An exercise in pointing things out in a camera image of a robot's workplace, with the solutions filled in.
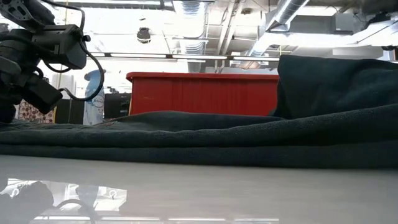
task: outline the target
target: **red plastic crate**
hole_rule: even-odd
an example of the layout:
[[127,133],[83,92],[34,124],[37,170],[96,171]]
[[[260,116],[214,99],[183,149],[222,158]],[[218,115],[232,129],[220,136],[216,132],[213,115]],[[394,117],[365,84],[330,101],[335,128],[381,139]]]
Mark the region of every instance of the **red plastic crate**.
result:
[[131,72],[130,114],[185,111],[267,115],[276,107],[278,75]]

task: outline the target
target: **red container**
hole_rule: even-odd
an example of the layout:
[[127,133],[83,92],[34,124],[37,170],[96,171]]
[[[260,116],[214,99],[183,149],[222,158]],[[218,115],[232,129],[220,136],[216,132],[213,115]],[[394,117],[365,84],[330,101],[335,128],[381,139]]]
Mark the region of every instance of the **red container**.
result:
[[278,75],[131,72],[130,114],[185,111],[267,115],[276,107]]

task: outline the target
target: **red bin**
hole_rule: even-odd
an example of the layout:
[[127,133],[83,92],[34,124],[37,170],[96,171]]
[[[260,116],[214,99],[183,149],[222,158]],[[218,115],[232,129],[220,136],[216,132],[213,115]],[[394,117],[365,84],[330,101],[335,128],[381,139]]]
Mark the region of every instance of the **red bin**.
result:
[[278,75],[131,72],[130,114],[185,111],[267,115],[276,107]]

